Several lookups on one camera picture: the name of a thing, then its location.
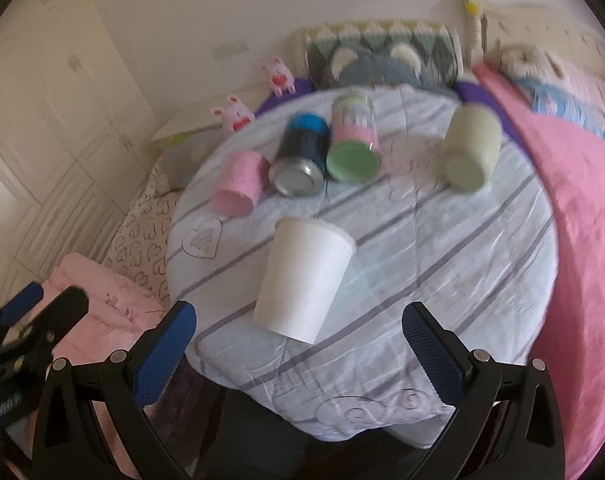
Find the light pink folded quilt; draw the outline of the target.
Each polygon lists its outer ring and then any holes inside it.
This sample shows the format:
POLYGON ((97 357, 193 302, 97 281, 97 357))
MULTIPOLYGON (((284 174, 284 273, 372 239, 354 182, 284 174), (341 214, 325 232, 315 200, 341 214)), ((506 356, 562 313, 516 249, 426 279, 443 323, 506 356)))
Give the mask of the light pink folded quilt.
POLYGON ((88 313, 53 350, 53 356, 74 365, 131 349, 168 311, 148 290, 79 254, 64 257, 42 286, 45 304, 69 286, 82 288, 89 298, 88 313))

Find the pink bottle green lid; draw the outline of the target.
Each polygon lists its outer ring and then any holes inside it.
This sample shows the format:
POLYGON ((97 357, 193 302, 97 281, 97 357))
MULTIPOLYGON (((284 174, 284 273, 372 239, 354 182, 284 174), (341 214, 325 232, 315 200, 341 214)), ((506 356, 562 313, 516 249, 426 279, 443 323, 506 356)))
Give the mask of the pink bottle green lid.
POLYGON ((326 168, 337 181, 363 183, 380 172, 374 107, 365 94, 339 96, 331 106, 331 146, 326 168))

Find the diamond pattern headboard cushion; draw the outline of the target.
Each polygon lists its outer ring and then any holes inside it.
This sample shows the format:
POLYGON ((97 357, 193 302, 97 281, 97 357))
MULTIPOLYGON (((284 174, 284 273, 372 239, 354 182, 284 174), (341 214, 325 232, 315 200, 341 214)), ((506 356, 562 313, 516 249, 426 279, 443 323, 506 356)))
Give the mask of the diamond pattern headboard cushion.
POLYGON ((464 73, 461 41, 454 28, 429 20, 379 20, 323 23, 302 29, 304 63, 316 88, 321 85, 331 55, 339 47, 362 47, 375 53, 404 42, 421 59, 421 82, 451 86, 464 73))

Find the black blue metal tumbler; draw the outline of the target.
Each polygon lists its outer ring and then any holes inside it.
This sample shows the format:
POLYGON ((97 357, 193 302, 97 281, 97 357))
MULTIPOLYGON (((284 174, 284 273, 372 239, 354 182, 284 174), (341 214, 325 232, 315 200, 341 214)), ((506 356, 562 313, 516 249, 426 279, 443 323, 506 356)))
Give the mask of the black blue metal tumbler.
POLYGON ((290 118, 269 171, 276 191, 287 197, 319 194, 330 145, 331 128, 323 117, 301 113, 290 118))

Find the cream wooden bed headboard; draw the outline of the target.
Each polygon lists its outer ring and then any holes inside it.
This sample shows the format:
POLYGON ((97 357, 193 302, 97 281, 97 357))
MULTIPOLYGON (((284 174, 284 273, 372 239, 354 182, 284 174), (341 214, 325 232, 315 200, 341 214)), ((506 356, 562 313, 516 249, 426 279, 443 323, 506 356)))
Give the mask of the cream wooden bed headboard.
POLYGON ((463 0, 465 61, 471 67, 509 47, 539 47, 605 79, 605 38, 569 13, 530 2, 463 0))

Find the pink cup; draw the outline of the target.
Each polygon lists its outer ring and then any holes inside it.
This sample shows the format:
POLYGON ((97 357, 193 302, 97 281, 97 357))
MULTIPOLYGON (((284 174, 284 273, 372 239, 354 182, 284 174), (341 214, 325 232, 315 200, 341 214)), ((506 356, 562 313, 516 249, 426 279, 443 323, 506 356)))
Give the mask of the pink cup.
POLYGON ((237 151, 225 157, 219 172, 212 209, 220 216, 247 217, 269 186, 270 162, 255 151, 237 151))

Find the wall power socket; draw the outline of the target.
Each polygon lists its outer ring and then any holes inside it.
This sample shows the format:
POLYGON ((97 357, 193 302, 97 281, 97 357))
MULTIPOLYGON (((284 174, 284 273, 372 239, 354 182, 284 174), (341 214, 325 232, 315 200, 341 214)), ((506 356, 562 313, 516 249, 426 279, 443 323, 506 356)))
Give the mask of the wall power socket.
POLYGON ((223 62, 249 51, 247 42, 244 39, 240 39, 228 42, 227 44, 219 44, 211 51, 211 54, 217 62, 223 62))

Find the grey cat cushion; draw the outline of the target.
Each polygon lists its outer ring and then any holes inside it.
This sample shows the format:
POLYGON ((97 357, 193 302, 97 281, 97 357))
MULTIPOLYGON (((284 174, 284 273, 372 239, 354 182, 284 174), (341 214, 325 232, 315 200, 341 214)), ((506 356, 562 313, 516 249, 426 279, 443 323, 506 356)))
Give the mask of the grey cat cushion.
POLYGON ((338 47, 324 68, 321 87, 398 87, 406 84, 435 90, 450 87, 452 77, 438 75, 412 44, 397 41, 381 51, 361 46, 338 47))

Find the grey dotted pillow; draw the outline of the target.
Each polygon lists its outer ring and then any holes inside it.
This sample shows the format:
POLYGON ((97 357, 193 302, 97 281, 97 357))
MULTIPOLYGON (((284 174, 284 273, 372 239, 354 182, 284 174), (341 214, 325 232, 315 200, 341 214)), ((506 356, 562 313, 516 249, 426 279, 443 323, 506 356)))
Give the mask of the grey dotted pillow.
POLYGON ((158 180, 164 186, 164 193, 183 190, 223 140, 221 129, 202 130, 173 139, 160 157, 158 180))

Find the blue cartoon pillow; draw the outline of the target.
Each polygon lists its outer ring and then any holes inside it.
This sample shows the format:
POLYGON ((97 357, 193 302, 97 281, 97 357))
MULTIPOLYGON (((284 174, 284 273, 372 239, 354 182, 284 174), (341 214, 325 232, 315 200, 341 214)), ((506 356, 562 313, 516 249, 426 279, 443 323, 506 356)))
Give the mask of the blue cartoon pillow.
POLYGON ((605 115, 562 88, 532 78, 514 78, 511 83, 529 102, 535 114, 554 116, 589 130, 605 141, 605 115))

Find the cream bedside table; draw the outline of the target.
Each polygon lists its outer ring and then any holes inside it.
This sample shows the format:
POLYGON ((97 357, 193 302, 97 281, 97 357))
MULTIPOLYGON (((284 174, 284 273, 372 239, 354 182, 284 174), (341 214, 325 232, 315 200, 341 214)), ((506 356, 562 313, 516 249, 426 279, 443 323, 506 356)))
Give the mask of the cream bedside table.
MULTIPOLYGON (((266 86, 255 86, 233 93, 234 98, 242 101, 251 110, 256 110, 271 92, 266 86)), ((179 113, 171 117, 153 136, 154 143, 160 143, 177 134, 198 131, 219 125, 221 119, 214 116, 214 107, 227 107, 231 104, 229 93, 219 94, 186 105, 179 113)))

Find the pink plush bunny back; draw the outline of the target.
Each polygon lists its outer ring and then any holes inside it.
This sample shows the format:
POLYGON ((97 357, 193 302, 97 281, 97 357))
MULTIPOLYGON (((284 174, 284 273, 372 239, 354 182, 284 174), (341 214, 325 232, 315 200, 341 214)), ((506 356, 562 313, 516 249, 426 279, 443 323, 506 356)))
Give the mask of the pink plush bunny back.
POLYGON ((270 61, 259 64, 260 70, 268 77, 268 86, 275 96, 281 98, 284 93, 295 94, 295 77, 281 58, 272 56, 270 61))

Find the white plush dog toy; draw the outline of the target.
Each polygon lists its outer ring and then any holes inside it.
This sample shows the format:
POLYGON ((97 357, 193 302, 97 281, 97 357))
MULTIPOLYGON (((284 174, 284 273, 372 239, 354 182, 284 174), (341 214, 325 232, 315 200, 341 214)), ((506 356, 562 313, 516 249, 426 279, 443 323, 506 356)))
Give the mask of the white plush dog toy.
POLYGON ((559 90, 605 115, 605 79, 540 47, 513 47, 499 54, 501 72, 525 89, 559 90))

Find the pale green mug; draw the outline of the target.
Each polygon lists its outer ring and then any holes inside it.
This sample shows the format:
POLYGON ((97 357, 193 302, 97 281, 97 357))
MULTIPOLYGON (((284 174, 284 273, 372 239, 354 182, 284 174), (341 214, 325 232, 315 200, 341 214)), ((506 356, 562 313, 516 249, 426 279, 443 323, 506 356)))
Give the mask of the pale green mug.
POLYGON ((447 182, 465 192, 483 188, 493 175, 502 140, 502 122, 494 110, 479 103, 458 107, 442 143, 447 182))

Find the striped light blue quilt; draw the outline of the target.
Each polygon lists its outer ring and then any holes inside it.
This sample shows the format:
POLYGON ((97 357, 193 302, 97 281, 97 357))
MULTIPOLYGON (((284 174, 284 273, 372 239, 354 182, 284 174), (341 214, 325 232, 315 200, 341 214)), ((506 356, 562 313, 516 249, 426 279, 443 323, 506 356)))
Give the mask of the striped light blue quilt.
POLYGON ((557 275, 552 206, 514 142, 503 142, 482 190, 453 191, 439 174, 440 142, 459 100, 409 87, 373 90, 369 98, 383 159, 374 180, 331 182, 300 200, 271 195, 246 218, 212 211, 226 155, 273 157, 290 117, 331 113, 335 93, 315 92, 259 117, 211 155, 176 206, 168 243, 170 296, 198 314, 186 350, 191 367, 324 441, 447 422, 451 408, 402 333, 408 304, 424 304, 468 348, 521 364, 542 330, 557 275), (314 344, 252 319, 284 217, 333 223, 357 242, 314 344))

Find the pink fleece blanket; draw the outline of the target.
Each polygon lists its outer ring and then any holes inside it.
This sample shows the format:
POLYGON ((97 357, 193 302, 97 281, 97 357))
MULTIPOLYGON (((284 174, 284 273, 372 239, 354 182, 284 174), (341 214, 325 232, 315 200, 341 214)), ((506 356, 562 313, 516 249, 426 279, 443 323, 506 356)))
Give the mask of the pink fleece blanket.
POLYGON ((564 119, 535 114, 488 64, 473 70, 526 145, 553 204, 558 274, 532 355, 549 366, 568 479, 605 444, 605 142, 564 119))

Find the pink plush bunny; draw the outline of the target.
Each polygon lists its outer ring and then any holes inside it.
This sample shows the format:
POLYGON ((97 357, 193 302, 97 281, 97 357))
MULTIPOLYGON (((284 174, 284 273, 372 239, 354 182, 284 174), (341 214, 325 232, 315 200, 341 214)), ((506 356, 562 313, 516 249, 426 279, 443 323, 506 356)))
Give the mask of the pink plush bunny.
POLYGON ((240 98, 232 94, 226 97, 225 107, 214 107, 211 113, 221 120, 222 128, 230 133, 240 131, 256 119, 250 108, 240 98))
POLYGON ((272 56, 270 61, 259 64, 260 70, 268 77, 268 86, 275 96, 281 98, 284 93, 295 94, 295 77, 281 58, 272 56))

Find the white paper cup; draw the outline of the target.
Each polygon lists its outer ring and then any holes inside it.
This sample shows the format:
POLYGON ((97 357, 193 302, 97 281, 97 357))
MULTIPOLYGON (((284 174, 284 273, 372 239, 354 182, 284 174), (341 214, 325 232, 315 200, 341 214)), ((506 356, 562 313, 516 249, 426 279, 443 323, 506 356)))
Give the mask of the white paper cup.
POLYGON ((307 218, 278 220, 255 323, 313 344, 356 251, 351 235, 334 224, 307 218))

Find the cream wardrobe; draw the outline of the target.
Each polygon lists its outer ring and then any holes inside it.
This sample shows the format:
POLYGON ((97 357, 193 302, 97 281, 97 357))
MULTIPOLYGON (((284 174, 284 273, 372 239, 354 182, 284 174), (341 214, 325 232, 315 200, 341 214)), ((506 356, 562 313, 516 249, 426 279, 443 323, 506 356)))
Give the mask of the cream wardrobe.
POLYGON ((144 188, 158 118, 100 0, 0 18, 0 307, 71 252, 101 260, 144 188))

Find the pink plush bunny front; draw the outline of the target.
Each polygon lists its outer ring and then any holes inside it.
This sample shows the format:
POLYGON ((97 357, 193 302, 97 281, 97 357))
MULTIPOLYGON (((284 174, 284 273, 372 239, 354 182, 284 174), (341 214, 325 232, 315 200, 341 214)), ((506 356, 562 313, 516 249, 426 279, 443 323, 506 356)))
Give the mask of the pink plush bunny front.
POLYGON ((221 120, 222 128, 230 133, 240 131, 256 119, 250 108, 240 98, 232 94, 226 97, 225 107, 214 107, 211 113, 221 120))

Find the heart pattern bed sheet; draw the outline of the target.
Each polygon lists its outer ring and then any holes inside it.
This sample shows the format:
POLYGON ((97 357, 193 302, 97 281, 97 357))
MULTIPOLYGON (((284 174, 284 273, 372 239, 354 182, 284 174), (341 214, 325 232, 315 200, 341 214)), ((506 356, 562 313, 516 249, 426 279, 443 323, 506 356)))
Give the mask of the heart pattern bed sheet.
POLYGON ((168 309, 168 237, 173 211, 183 190, 169 190, 160 162, 158 158, 144 191, 120 223, 102 265, 128 278, 168 309))

